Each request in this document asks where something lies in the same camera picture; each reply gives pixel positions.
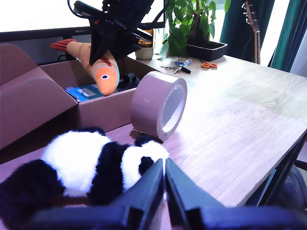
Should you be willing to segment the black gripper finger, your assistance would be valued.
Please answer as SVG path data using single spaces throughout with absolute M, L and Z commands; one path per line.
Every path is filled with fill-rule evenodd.
M 148 230 L 164 193 L 163 160 L 149 170 L 111 203 L 116 219 L 107 225 L 109 230 Z
M 172 229 L 203 230 L 201 211 L 224 206 L 198 187 L 170 158 L 165 165 L 168 210 Z
M 115 60 L 118 57 L 113 50 L 117 38 L 117 26 L 113 21 L 89 21 L 91 27 L 91 51 L 89 63 L 93 65 L 107 51 Z
M 113 42 L 110 52 L 119 60 L 128 54 L 135 52 L 141 48 L 139 44 L 140 36 L 135 33 L 111 33 L 111 41 Z

